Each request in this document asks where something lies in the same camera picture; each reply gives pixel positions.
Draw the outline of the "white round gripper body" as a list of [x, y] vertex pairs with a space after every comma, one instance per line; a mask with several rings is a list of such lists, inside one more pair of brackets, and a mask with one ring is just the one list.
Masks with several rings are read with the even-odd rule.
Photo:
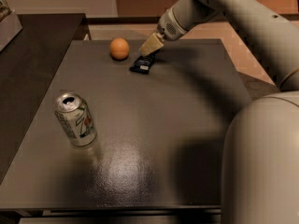
[[177, 22], [173, 8], [169, 8], [159, 19], [157, 30], [167, 41], [179, 40], [187, 34], [187, 31]]

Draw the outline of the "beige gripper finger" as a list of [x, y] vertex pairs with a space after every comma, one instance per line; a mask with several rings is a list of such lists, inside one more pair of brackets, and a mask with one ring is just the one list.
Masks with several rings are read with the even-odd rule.
[[145, 57], [164, 46], [164, 36], [159, 32], [152, 33], [140, 47], [140, 54]]

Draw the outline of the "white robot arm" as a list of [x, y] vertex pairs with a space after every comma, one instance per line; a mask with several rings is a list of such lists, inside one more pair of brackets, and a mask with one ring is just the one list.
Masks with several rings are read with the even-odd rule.
[[223, 15], [271, 80], [233, 119], [221, 167], [221, 224], [299, 224], [299, 27], [256, 0], [178, 0], [142, 55]]

